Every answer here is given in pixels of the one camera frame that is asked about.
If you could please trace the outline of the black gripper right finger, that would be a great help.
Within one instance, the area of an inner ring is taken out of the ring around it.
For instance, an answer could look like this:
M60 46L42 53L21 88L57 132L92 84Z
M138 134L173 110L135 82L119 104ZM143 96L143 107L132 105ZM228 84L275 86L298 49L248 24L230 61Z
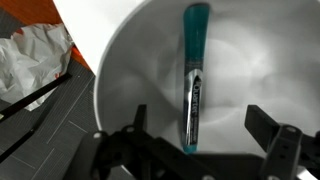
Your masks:
M280 125L257 105L247 106L244 125L265 152L280 128Z

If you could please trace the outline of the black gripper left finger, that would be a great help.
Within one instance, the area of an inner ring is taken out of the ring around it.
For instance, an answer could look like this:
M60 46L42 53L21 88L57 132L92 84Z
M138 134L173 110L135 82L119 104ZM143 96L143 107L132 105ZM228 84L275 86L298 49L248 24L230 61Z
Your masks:
M134 119L134 127L136 130L142 131L146 129L146 117L147 105L139 105Z

